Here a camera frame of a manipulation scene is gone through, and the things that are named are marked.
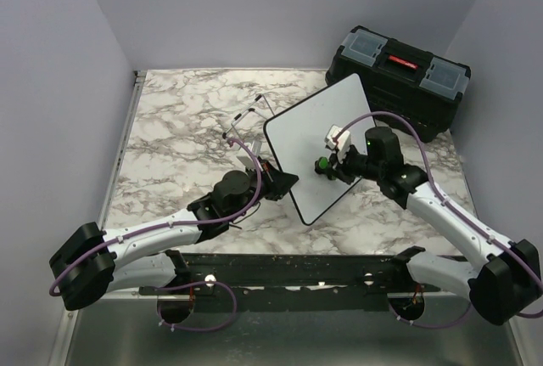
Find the green black whiteboard eraser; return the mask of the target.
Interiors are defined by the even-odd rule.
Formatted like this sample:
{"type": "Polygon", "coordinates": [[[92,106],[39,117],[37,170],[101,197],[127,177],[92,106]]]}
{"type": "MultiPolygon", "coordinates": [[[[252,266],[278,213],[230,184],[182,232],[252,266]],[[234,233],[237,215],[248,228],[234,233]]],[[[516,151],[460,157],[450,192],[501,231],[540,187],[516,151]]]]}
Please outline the green black whiteboard eraser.
{"type": "Polygon", "coordinates": [[[333,165],[326,157],[320,157],[314,164],[314,171],[317,175],[326,177],[328,180],[335,180],[333,165]]]}

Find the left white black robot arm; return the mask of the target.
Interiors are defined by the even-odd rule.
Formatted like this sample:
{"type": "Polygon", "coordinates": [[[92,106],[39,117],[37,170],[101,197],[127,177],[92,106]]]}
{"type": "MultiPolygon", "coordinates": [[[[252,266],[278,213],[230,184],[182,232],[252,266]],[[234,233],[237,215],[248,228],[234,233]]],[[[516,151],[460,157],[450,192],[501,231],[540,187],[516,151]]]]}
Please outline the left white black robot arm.
{"type": "Polygon", "coordinates": [[[73,311],[92,305],[123,280],[124,267],[173,247],[196,245],[224,234],[261,200],[282,199],[299,181],[268,160],[255,169],[227,172],[203,197],[168,217],[129,228],[81,225],[52,255],[49,289],[73,311]]]}

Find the white whiteboard with red writing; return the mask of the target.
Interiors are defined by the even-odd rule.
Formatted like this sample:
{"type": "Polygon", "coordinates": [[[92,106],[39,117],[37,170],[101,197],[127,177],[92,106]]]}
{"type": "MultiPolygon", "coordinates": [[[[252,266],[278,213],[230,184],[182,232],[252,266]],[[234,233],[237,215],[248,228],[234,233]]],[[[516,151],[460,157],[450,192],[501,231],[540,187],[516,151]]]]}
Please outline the white whiteboard with red writing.
{"type": "Polygon", "coordinates": [[[330,156],[325,137],[370,112],[357,74],[312,94],[264,123],[264,134],[278,168],[299,177],[290,194],[301,222],[309,226],[354,188],[315,173],[315,162],[330,156]]]}

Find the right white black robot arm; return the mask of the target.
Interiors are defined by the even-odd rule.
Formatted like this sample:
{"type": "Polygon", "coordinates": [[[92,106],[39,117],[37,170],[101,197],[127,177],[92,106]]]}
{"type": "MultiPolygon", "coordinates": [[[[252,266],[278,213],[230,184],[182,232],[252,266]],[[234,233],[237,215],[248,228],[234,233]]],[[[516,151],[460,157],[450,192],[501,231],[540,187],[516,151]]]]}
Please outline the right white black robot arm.
{"type": "Polygon", "coordinates": [[[446,196],[420,167],[405,163],[400,142],[388,127],[366,131],[367,151],[360,153],[350,132],[333,126],[325,137],[332,154],[315,169],[328,179],[374,181],[382,194],[423,219],[451,242],[463,262],[413,247],[399,254],[390,270],[402,291],[430,284],[466,300],[487,322],[502,325],[542,295],[539,252],[526,239],[511,241],[446,196]]]}

